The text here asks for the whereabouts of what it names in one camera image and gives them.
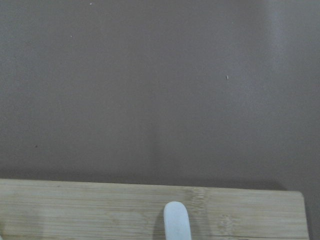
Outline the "white ceramic spoon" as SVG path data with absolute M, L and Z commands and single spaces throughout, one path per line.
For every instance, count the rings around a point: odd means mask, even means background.
M 166 240 L 192 240 L 188 211 L 178 201 L 167 203 L 163 210 Z

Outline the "bamboo cutting board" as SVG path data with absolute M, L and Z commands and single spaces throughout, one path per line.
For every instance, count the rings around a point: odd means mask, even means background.
M 168 202 L 185 205 L 194 240 L 307 240 L 297 191 L 2 179 L 5 240 L 163 240 Z

